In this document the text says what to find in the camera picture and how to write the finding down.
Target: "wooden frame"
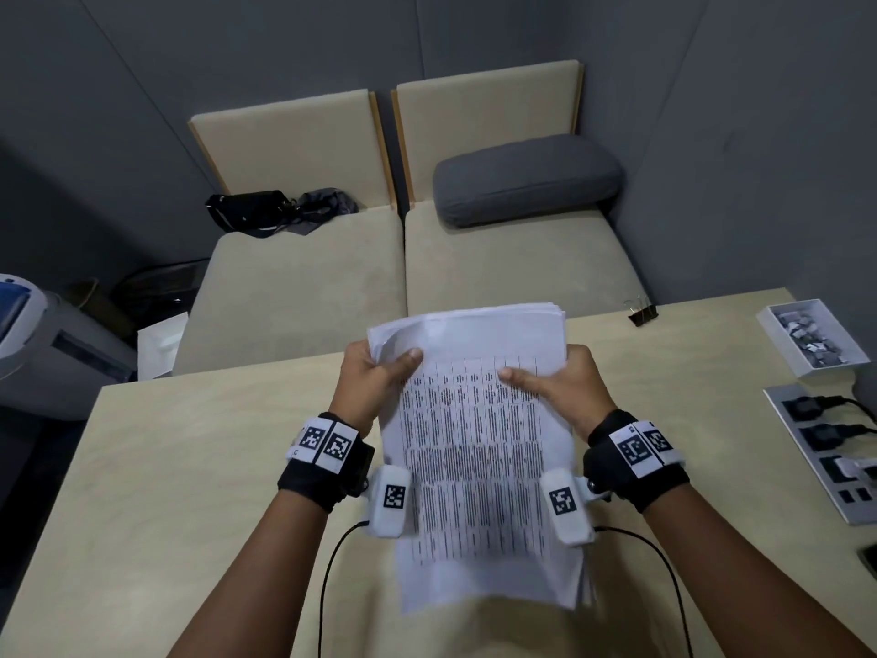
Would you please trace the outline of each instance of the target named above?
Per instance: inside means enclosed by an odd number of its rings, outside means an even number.
[[[219,173],[219,169],[217,168],[217,165],[213,162],[213,157],[211,156],[211,154],[209,152],[207,152],[207,147],[204,145],[204,142],[201,140],[201,136],[200,136],[200,134],[198,134],[198,130],[196,129],[195,125],[192,123],[191,120],[189,120],[189,131],[192,132],[192,136],[195,137],[195,142],[197,142],[198,147],[201,148],[201,154],[204,155],[204,158],[207,160],[207,163],[210,164],[210,166],[211,166],[211,170],[213,171],[213,174],[217,177],[217,180],[219,180],[219,184],[222,186],[223,193],[230,194],[230,192],[228,190],[228,185],[225,184],[225,180],[222,179],[222,175]]]
[[[399,204],[396,202],[396,186],[393,184],[393,174],[389,168],[389,154],[387,154],[387,141],[383,136],[383,125],[380,123],[380,110],[378,98],[372,91],[368,92],[368,103],[372,107],[372,119],[375,121],[375,131],[378,135],[378,147],[380,148],[380,161],[384,168],[384,179],[387,181],[389,201],[393,209],[398,213]]]
[[[402,129],[402,114],[399,112],[399,93],[390,92],[393,98],[393,117],[396,119],[396,133],[399,135],[399,149],[402,150],[402,168],[405,172],[405,187],[408,191],[408,207],[414,207],[414,190],[411,187],[411,168],[408,166],[408,150],[405,148],[405,131]]]
[[[579,65],[579,82],[576,87],[576,107],[573,109],[573,128],[569,131],[571,134],[576,133],[576,126],[579,123],[579,106],[581,105],[581,90],[585,83],[585,65]]]

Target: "black bag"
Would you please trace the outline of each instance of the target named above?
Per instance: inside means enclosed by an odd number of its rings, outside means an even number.
[[[333,188],[302,194],[297,202],[277,190],[214,194],[204,205],[223,231],[240,231],[254,238],[269,238],[283,229],[307,235],[338,215],[359,212],[353,198]]]

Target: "power strip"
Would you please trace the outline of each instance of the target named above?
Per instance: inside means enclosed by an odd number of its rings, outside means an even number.
[[[843,456],[839,450],[822,450],[816,453],[804,439],[802,429],[824,422],[825,419],[796,423],[782,405],[783,402],[808,395],[807,390],[793,383],[768,387],[765,395],[844,520],[850,525],[877,523],[877,490],[840,471],[835,463],[835,460]]]

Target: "sofa backrest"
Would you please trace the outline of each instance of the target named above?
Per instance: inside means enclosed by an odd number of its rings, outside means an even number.
[[[190,128],[228,194],[335,187],[366,208],[395,204],[368,90],[203,113]]]
[[[393,93],[412,202],[433,197],[444,159],[572,133],[581,91],[576,60],[403,83]]]

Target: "stack of paper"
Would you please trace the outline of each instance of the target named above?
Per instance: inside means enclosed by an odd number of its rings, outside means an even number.
[[[566,358],[564,312],[520,304],[404,318],[368,331],[372,357],[417,346],[423,364],[380,416],[384,457],[414,475],[414,525],[396,542],[402,611],[471,596],[574,608],[586,572],[543,507],[539,476],[572,467],[568,426],[497,371]]]

